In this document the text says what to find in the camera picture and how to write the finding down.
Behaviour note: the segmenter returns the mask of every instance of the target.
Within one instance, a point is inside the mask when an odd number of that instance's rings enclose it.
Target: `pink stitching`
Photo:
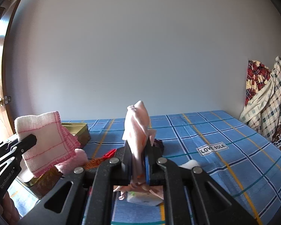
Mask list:
[[[55,157],[51,162],[49,162],[49,165],[50,165],[52,162],[54,162],[57,158],[62,157],[62,156],[65,155],[65,154],[67,154],[67,153],[65,152],[65,153],[63,153],[62,155],[60,155],[60,156],[58,156],[58,157]],[[46,166],[46,165],[47,165],[47,164],[42,165],[41,167],[35,169],[33,172],[35,172],[35,171],[41,169],[42,167],[44,167],[44,166]]]
[[[61,123],[60,123],[61,119],[60,119],[59,112],[54,112],[54,117],[55,117],[56,122],[52,122],[52,123],[57,124],[58,133],[59,133],[60,138],[62,139],[62,142],[57,145],[63,144],[64,148],[66,150],[66,153],[54,158],[50,163],[45,164],[45,165],[39,167],[38,169],[32,171],[32,173],[34,174],[35,177],[39,177],[40,175],[44,174],[46,171],[48,171],[54,165],[64,162],[64,161],[72,158],[73,156],[76,156],[75,148],[80,146],[80,143],[78,142],[77,137],[73,136],[68,131],[67,128],[65,128],[64,126],[61,125]]]
[[[54,147],[56,147],[56,146],[59,146],[60,144],[62,144],[63,142],[60,142],[59,144],[57,144],[57,145],[55,145],[55,146],[52,146],[52,147],[50,147],[48,150],[50,150],[50,149],[52,149],[52,148],[54,148]],[[47,152],[48,150],[45,150],[44,152],[42,152],[42,153],[39,153],[39,154],[36,154],[35,156],[33,156],[33,157],[30,157],[30,158],[28,158],[28,159],[25,159],[25,161],[27,161],[27,160],[30,160],[30,159],[32,159],[32,158],[34,158],[34,157],[37,157],[37,156],[39,156],[39,155],[41,155],[41,154],[44,154],[45,152]]]
[[[42,128],[42,127],[44,127],[44,126],[47,126],[47,125],[49,125],[49,124],[54,124],[54,123],[57,123],[57,122],[47,123],[47,124],[45,124],[45,125],[43,125],[43,126],[41,126],[41,127],[37,128],[37,129],[41,129],[41,128]],[[18,134],[20,134],[20,133],[24,133],[24,132],[28,132],[28,131],[37,130],[37,129],[24,130],[24,131],[18,132]]]
[[[59,163],[61,163],[61,162],[64,162],[64,161],[66,161],[66,160],[68,160],[69,159],[69,156],[70,155],[67,155],[67,156],[65,156],[65,157],[63,157],[63,158],[61,158],[61,159],[58,159],[57,161],[54,161],[54,162],[51,162],[46,168],[44,168],[44,169],[42,169],[41,171],[38,171],[37,173],[33,173],[36,177],[39,177],[40,175],[42,175],[42,174],[44,174],[46,171],[48,171],[50,168],[52,168],[53,166],[55,166],[56,164],[59,164]]]

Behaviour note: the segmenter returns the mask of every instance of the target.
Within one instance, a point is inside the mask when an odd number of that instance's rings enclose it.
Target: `metal screw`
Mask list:
[[[74,173],[76,173],[76,174],[81,174],[81,173],[83,172],[83,170],[84,170],[83,167],[80,167],[80,166],[79,166],[79,167],[77,167],[77,168],[74,169]]]
[[[111,163],[111,164],[116,164],[116,163],[118,163],[119,161],[120,161],[119,158],[113,157],[113,158],[110,158],[109,163]]]
[[[165,164],[165,163],[167,162],[167,159],[164,158],[164,157],[159,157],[158,160],[157,160],[157,162],[158,162],[159,164]]]
[[[200,174],[201,172],[203,172],[203,170],[199,166],[196,166],[193,168],[193,172],[196,174]]]

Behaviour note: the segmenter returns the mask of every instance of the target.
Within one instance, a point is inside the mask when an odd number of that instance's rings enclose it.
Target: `white towel with pink stitching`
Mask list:
[[[18,117],[15,128],[19,141],[29,134],[37,137],[36,145],[22,155],[35,177],[75,156],[75,148],[80,146],[77,138],[61,125],[59,112]]]

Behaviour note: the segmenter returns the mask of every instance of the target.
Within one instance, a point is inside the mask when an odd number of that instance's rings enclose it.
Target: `white wall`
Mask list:
[[[12,31],[15,116],[63,119],[243,109],[248,59],[281,56],[270,0],[22,0]]]

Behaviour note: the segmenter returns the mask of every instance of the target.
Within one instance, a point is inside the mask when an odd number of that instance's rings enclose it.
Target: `yellow stripe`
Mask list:
[[[15,193],[13,193],[10,198],[13,198],[17,193],[19,193],[19,191],[23,188],[23,186],[21,186]]]
[[[221,119],[218,115],[216,115],[215,113],[211,112],[213,115],[217,116],[219,119]],[[233,127],[232,125],[230,125],[229,123],[227,123],[225,120],[223,120],[226,124],[228,124],[231,128],[235,129],[237,132],[239,132],[242,136],[246,137],[246,135],[244,135],[242,132],[240,132],[238,129],[236,129],[235,127]],[[250,138],[247,138],[249,141],[251,141],[259,150],[261,150],[273,163],[275,163],[275,161],[261,148],[259,147],[254,141],[252,141]],[[276,167],[281,171],[281,167],[276,164]]]
[[[160,220],[165,221],[164,202],[159,205],[160,207]]]
[[[95,158],[95,156],[96,156],[98,150],[100,149],[100,146],[102,145],[102,143],[103,143],[103,141],[104,141],[104,139],[105,139],[105,137],[106,137],[106,135],[108,133],[108,130],[111,128],[111,125],[113,124],[113,122],[114,122],[114,119],[111,121],[111,123],[109,124],[108,128],[105,130],[105,133],[103,134],[103,136],[102,136],[102,138],[100,140],[100,143],[98,144],[96,150],[94,151],[94,153],[92,155],[92,159]]]
[[[184,113],[182,113],[182,115],[183,115],[183,116],[185,117],[185,119],[189,122],[189,124],[192,124],[191,121],[188,119],[187,116],[185,116]],[[201,134],[201,132],[196,128],[196,126],[193,125],[192,127],[193,127],[194,130],[201,136],[201,138],[206,142],[206,144],[210,145],[209,141]],[[226,165],[226,167],[227,167],[227,169],[229,170],[230,174],[231,174],[232,177],[235,179],[235,181],[236,181],[236,183],[238,184],[238,186],[240,187],[240,189],[243,191],[243,190],[244,190],[243,185],[241,184],[241,182],[239,181],[239,179],[237,178],[236,174],[235,174],[234,171],[231,169],[231,167],[229,166],[229,164],[228,164],[227,162],[225,162],[225,160],[221,157],[221,155],[220,155],[218,152],[216,152],[215,154],[219,157],[219,159],[221,160],[221,162]],[[252,211],[253,211],[253,213],[254,213],[254,216],[255,216],[255,218],[257,219],[258,224],[259,224],[259,225],[262,225],[262,221],[261,221],[261,219],[260,219],[260,217],[259,217],[259,215],[258,215],[258,212],[257,212],[257,210],[256,210],[256,208],[255,208],[253,202],[251,201],[250,197],[248,196],[248,194],[247,194],[246,192],[244,192],[243,194],[244,194],[244,196],[246,197],[246,199],[247,199],[247,201],[248,201],[248,203],[249,203],[249,205],[250,205],[250,207],[251,207],[251,209],[252,209]]]

